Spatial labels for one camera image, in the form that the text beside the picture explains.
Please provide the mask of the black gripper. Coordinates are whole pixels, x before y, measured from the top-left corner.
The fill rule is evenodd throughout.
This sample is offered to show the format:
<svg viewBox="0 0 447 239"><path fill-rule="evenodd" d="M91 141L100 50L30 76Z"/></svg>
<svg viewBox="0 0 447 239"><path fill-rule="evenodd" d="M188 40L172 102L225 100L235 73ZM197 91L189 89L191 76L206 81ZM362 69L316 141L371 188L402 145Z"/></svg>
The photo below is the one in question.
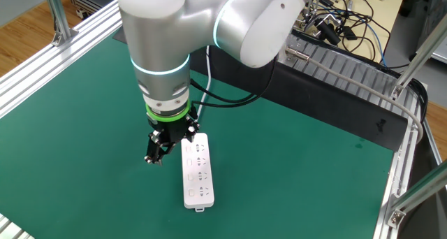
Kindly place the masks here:
<svg viewBox="0 0 447 239"><path fill-rule="evenodd" d="M163 157L171 153L175 142L185 138L192 143L200 129L197 120L189 115L169 122L162 122L150 116L147 116L147 119L153 128L153 132L149 134L147 153L144 157L148 164L161 166Z"/></svg>

